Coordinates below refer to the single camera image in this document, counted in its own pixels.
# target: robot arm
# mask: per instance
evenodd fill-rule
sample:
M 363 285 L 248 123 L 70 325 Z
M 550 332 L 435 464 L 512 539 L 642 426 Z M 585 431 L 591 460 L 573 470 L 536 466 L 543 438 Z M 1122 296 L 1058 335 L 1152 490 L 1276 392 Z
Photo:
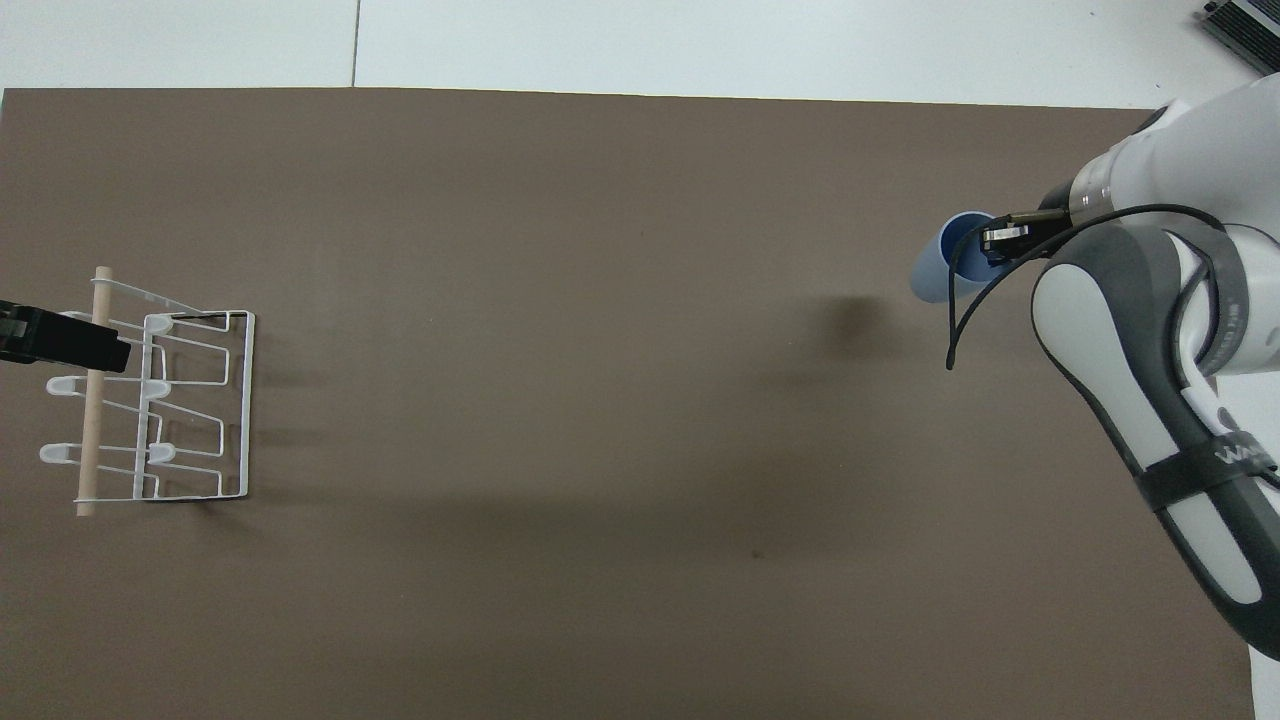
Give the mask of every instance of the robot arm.
M 1221 224 L 1170 213 L 1100 223 L 1151 205 Z M 1280 478 L 1213 384 L 1220 374 L 1280 372 L 1280 74 L 1198 108 L 1162 108 L 1041 208 L 1050 219 L 987 229 L 983 259 L 1011 272 L 1052 252 L 1032 302 L 1041 345 L 1106 428 L 1213 605 L 1280 660 Z M 1078 234 L 1041 245 L 1038 234 L 1066 225 Z M 965 252 L 961 242 L 951 254 L 952 278 Z M 938 287 L 925 278 L 925 258 L 913 287 L 938 301 L 936 290 L 920 292 Z
M 1213 605 L 1251 646 L 1280 659 L 1280 491 L 1265 479 L 1274 464 L 1203 373 L 1204 360 L 1231 350 L 1222 338 L 1243 334 L 1231 324 L 1252 306 L 1242 296 L 1280 297 L 1222 288 L 1231 273 L 1219 273 L 1211 301 L 1196 279 L 1206 260 L 1189 242 L 1207 246 L 1219 268 L 1240 265 L 1235 243 L 1210 242 L 1206 228 L 1176 232 L 1107 224 L 1080 233 L 1041 275 L 1032 318 Z M 1271 255 L 1266 269 L 1280 273 L 1280 250 Z

